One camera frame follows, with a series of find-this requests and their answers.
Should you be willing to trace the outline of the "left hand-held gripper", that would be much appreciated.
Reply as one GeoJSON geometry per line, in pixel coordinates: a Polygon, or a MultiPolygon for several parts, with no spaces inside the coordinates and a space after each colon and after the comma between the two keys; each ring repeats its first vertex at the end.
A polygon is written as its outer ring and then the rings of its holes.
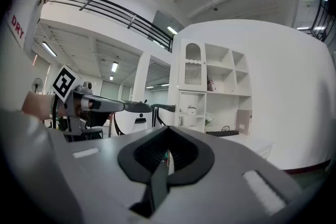
{"type": "Polygon", "coordinates": [[[85,121],[75,115],[74,106],[76,103],[81,103],[82,108],[86,108],[88,103],[92,102],[89,110],[93,112],[88,112],[87,127],[104,126],[110,118],[111,112],[124,110],[124,103],[121,101],[91,95],[91,83],[84,81],[67,65],[63,65],[60,68],[51,88],[57,96],[52,126],[53,128],[56,127],[59,106],[63,105],[67,117],[65,135],[81,135],[85,130],[85,121]]]}

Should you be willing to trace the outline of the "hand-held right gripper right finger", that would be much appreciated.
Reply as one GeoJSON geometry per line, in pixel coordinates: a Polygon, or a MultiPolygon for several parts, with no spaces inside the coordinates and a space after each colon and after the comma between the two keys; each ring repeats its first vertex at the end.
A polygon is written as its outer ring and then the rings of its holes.
{"type": "Polygon", "coordinates": [[[300,186],[249,148],[182,129],[214,152],[196,184],[173,187],[157,210],[162,224],[287,224],[296,216],[300,186]]]}

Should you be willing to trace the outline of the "beige cardboard box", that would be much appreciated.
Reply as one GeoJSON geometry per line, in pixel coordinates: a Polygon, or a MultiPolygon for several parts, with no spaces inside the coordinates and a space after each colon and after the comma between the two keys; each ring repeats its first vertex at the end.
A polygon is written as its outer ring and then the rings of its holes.
{"type": "Polygon", "coordinates": [[[252,115],[252,110],[237,110],[236,130],[240,134],[250,135],[252,115]]]}

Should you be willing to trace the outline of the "short black balcony railing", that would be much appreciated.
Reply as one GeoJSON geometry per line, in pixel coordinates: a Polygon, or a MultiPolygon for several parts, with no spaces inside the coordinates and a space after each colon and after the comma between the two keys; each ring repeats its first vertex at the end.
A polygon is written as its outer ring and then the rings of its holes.
{"type": "Polygon", "coordinates": [[[336,15],[333,11],[331,0],[320,0],[316,17],[310,28],[310,35],[324,42],[336,23],[336,15]]]}

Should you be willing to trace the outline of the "black keyboard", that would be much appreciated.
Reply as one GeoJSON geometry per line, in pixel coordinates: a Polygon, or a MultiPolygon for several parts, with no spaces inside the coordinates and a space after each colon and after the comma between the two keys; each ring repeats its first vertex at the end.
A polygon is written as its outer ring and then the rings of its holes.
{"type": "Polygon", "coordinates": [[[216,136],[216,137],[226,137],[226,136],[233,136],[238,135],[239,132],[236,130],[229,130],[229,131],[208,131],[206,134],[216,136]]]}

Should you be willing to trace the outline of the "white robot with black hood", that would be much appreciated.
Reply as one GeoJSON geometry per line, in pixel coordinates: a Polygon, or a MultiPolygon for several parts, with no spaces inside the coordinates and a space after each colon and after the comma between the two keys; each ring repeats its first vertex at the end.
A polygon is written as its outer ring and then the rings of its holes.
{"type": "Polygon", "coordinates": [[[171,126],[174,124],[175,105],[153,104],[152,126],[171,126]]]}
{"type": "Polygon", "coordinates": [[[152,108],[143,102],[124,101],[124,110],[112,120],[112,136],[120,136],[152,128],[152,108]]]}

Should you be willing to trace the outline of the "white banner with red letters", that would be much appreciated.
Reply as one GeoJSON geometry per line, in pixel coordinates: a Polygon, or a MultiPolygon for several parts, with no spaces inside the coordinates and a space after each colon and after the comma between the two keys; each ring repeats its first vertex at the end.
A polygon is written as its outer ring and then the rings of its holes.
{"type": "Polygon", "coordinates": [[[21,24],[21,21],[17,18],[15,14],[8,15],[7,24],[16,41],[18,42],[20,47],[23,48],[26,37],[25,26],[21,24]]]}

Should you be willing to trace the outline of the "person's grey shirt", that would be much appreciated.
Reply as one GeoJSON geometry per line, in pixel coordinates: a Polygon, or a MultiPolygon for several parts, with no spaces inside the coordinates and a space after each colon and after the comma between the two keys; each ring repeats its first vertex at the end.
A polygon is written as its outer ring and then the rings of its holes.
{"type": "Polygon", "coordinates": [[[11,174],[38,209],[57,224],[81,224],[81,208],[40,120],[0,109],[0,149],[11,174]]]}

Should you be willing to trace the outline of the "person's left hand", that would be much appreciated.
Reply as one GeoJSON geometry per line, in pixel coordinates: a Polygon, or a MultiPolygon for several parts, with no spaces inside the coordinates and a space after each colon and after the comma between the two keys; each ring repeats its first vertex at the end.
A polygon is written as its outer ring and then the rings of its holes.
{"type": "Polygon", "coordinates": [[[82,108],[81,103],[76,103],[74,106],[76,117],[86,118],[88,116],[88,112],[91,106],[92,106],[92,102],[89,102],[86,108],[82,108]]]}

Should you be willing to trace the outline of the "standing fan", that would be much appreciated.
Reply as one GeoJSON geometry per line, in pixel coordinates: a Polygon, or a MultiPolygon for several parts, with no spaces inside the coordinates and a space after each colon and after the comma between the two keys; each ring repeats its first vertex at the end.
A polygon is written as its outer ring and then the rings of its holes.
{"type": "Polygon", "coordinates": [[[31,85],[31,90],[33,93],[42,93],[44,83],[41,78],[35,78],[31,85]]]}

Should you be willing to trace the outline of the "person's left forearm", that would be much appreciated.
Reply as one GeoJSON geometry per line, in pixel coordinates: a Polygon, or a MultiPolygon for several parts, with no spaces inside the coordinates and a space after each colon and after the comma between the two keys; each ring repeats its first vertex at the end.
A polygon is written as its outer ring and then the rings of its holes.
{"type": "Polygon", "coordinates": [[[50,119],[55,97],[54,94],[37,94],[29,91],[24,100],[22,111],[25,114],[37,117],[41,121],[50,119]]]}

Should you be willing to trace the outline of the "white shelf cabinet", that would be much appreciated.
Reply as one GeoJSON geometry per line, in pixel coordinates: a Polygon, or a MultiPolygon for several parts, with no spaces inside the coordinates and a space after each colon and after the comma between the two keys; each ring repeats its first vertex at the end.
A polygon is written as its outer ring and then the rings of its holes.
{"type": "Polygon", "coordinates": [[[246,56],[222,46],[182,39],[179,57],[175,125],[206,133],[236,130],[237,110],[252,110],[246,56]],[[207,91],[207,74],[216,90],[207,91]],[[187,107],[197,115],[186,114],[187,107]],[[205,126],[205,114],[213,120],[205,126]]]}

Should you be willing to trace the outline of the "long black balcony railing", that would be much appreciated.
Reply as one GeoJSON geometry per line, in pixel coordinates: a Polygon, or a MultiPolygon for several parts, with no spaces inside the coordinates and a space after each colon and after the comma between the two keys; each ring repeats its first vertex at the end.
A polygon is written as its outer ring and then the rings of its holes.
{"type": "Polygon", "coordinates": [[[109,0],[45,0],[108,18],[172,52],[173,37],[139,14],[109,0]]]}

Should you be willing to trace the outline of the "wrist band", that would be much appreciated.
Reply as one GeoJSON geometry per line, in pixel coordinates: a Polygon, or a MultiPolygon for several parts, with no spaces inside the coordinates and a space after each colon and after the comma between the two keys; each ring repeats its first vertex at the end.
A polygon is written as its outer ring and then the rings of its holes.
{"type": "Polygon", "coordinates": [[[50,104],[50,113],[49,113],[49,118],[52,120],[54,118],[54,106],[55,102],[57,102],[57,96],[54,94],[51,99],[51,104],[50,104]]]}

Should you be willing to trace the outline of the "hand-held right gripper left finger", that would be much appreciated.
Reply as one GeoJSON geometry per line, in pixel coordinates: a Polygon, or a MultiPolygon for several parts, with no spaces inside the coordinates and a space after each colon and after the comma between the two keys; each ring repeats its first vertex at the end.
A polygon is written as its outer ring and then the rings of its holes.
{"type": "Polygon", "coordinates": [[[149,211],[148,185],[129,180],[118,163],[122,148],[167,131],[155,127],[121,137],[66,142],[56,132],[57,221],[61,224],[170,224],[166,209],[149,211]]]}

